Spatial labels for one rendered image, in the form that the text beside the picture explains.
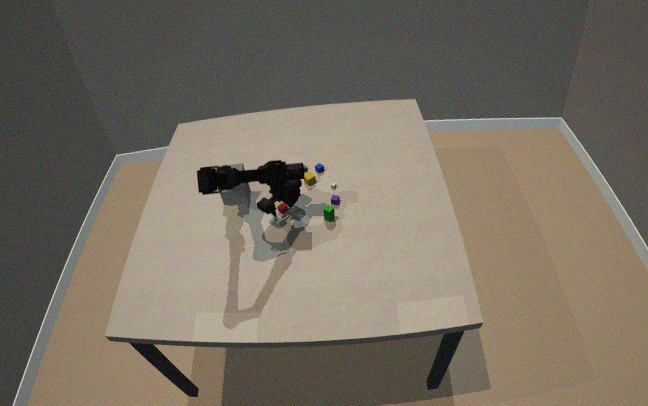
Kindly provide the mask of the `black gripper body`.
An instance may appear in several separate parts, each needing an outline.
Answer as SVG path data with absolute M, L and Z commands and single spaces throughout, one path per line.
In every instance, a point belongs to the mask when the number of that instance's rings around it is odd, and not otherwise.
M 290 188 L 290 187 L 293 188 L 294 186 L 298 186 L 298 187 L 301 187 L 301 186 L 302 186 L 302 182 L 301 182 L 300 179 L 297 179 L 297 180 L 287 180 L 287 183 L 285 183 L 285 184 L 287 184 L 287 186 L 288 186 L 289 188 Z M 269 190 L 269 192 L 272 194 L 272 197 L 271 197 L 270 199 L 267 199 L 266 197 L 264 197 L 263 199 L 261 199 L 261 200 L 257 203 L 257 207 L 258 207 L 258 209 L 260 209 L 261 211 L 263 211 L 263 212 L 265 212 L 265 213 L 267 213 L 267 214 L 271 214 L 272 211 L 273 211 L 274 208 L 275 208 L 274 203 L 277 201 L 277 199 L 276 199 L 276 197 L 277 197 L 277 193 L 278 193 L 280 190 L 281 190 L 281 191 L 283 190 L 285 184 L 270 185 L 271 189 Z

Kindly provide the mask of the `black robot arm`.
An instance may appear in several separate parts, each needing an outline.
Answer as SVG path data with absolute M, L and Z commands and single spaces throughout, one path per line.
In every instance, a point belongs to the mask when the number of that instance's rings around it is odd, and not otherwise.
M 279 163 L 279 164 L 278 164 Z M 216 169 L 217 168 L 217 171 Z M 233 189 L 239 183 L 259 181 L 261 184 L 277 185 L 285 184 L 287 180 L 304 179 L 304 166 L 302 163 L 285 164 L 285 161 L 269 161 L 257 170 L 238 171 L 231 166 L 203 167 L 197 170 L 199 193 L 212 194 L 220 193 L 226 189 Z M 216 191 L 218 186 L 218 190 Z M 277 201 L 292 207 L 300 196 L 298 186 L 288 187 L 284 185 L 283 190 L 277 193 Z

